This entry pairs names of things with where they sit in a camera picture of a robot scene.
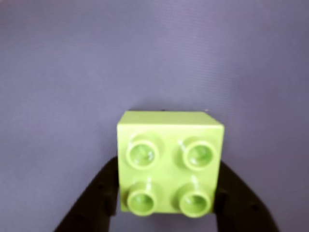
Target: lime green duplo brick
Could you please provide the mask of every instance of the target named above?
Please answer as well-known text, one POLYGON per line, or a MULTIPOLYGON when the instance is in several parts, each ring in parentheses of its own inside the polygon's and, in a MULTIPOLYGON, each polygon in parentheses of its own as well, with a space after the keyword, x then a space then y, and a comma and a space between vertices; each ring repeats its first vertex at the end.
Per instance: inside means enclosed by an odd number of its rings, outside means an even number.
POLYGON ((212 211, 224 126, 204 112, 127 111, 117 125, 121 209, 212 211))

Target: green plastic brick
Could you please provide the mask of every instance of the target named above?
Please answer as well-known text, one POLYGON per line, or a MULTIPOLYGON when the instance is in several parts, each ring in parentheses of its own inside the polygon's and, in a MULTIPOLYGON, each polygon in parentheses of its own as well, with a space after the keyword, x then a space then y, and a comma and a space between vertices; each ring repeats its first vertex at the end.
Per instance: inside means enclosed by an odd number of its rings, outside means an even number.
POLYGON ((121 209, 212 211, 224 126, 204 112, 127 111, 117 125, 121 209))

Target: purple background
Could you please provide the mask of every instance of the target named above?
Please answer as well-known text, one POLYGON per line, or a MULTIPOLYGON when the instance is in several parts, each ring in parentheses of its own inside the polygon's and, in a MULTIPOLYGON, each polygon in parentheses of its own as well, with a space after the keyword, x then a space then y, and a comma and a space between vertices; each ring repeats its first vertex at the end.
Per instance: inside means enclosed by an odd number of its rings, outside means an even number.
MULTIPOLYGON (((0 231, 52 231, 116 154, 128 109, 208 110, 279 228, 308 231, 308 89, 307 0, 5 0, 0 231)), ((190 229, 216 231, 215 217, 111 225, 190 229)))

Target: purple fabric backdrop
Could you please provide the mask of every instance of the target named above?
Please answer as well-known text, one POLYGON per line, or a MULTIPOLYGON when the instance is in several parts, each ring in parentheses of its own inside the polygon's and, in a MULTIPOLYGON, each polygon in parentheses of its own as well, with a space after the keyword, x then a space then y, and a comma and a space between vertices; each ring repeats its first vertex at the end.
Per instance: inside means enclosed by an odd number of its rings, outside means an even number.
MULTIPOLYGON (((308 231, 308 25, 307 0, 5 0, 0 231, 52 231, 116 155, 128 109, 208 110, 280 229, 308 231)), ((119 213, 111 231, 214 220, 119 213)))

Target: toy building block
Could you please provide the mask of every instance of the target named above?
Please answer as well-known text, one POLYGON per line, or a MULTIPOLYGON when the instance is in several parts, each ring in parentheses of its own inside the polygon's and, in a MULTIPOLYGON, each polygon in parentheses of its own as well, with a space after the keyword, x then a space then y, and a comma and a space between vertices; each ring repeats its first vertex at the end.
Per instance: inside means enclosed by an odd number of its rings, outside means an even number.
POLYGON ((211 212, 223 139, 223 124, 204 112, 125 112, 117 125, 121 209, 211 212))

